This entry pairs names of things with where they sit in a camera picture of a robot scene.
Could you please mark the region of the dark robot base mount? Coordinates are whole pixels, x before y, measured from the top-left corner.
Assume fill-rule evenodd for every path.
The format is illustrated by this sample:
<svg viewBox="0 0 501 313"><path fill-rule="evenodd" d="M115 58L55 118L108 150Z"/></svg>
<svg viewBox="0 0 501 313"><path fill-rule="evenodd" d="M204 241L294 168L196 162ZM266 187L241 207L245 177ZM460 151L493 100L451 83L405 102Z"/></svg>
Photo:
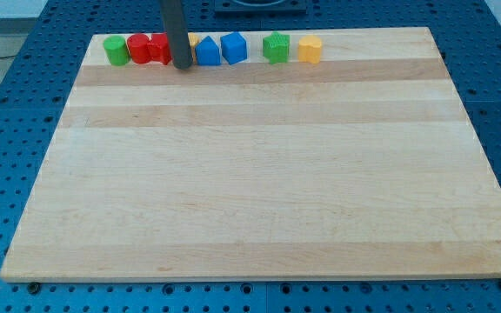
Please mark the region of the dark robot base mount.
<svg viewBox="0 0 501 313"><path fill-rule="evenodd" d="M308 0L214 0L218 14L305 13Z"/></svg>

